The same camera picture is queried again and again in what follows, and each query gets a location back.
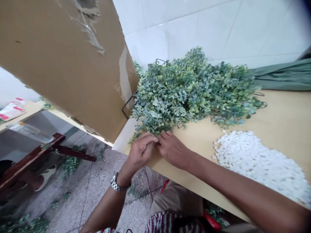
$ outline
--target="green fabric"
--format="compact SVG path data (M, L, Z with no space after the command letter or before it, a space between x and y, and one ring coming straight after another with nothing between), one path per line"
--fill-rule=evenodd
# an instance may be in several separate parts
M267 90L311 91L311 58L251 69L256 83Z

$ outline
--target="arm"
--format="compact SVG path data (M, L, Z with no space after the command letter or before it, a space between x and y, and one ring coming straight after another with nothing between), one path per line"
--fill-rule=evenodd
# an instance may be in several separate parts
M154 135L145 133L133 142L129 157L117 177L119 186L127 187L134 174L147 164L154 143L157 141L158 139ZM115 229L122 212L125 195L126 192L115 191L110 186L88 217L80 233L96 232L109 227Z
M171 132L157 149L174 166L188 171L237 205L266 233L303 232L310 211L278 192L215 164L189 150Z

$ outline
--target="hand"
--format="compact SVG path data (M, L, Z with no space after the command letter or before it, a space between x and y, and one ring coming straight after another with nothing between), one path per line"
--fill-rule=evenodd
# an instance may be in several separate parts
M148 163L151 158L152 149L156 142L158 142L156 136L145 132L132 143L129 157L119 172L117 178L118 185L121 187L127 186L134 174Z
M155 145L158 152L175 167L186 170L191 167L196 153L188 149L172 132L163 132Z

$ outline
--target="wristwatch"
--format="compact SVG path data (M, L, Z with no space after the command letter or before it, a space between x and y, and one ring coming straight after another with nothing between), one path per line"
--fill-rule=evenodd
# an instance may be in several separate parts
M118 186L117 184L117 177L118 177L118 173L115 173L115 175L113 176L113 179L111 181L111 187L118 192L123 192L123 191L127 191L127 189L131 186L132 181L130 182L130 184L127 187L121 187Z

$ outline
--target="chair leg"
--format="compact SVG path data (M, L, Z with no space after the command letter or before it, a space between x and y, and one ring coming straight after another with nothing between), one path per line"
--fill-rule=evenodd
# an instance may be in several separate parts
M97 160L97 158L94 156L90 156L90 155L87 155L87 154L82 153L80 151L73 150L71 148L64 147L61 145L53 146L53 148L57 149L59 151L59 153L61 153L61 154L73 156L73 157L76 157L79 159L88 160L88 161L92 161L92 162L95 162Z

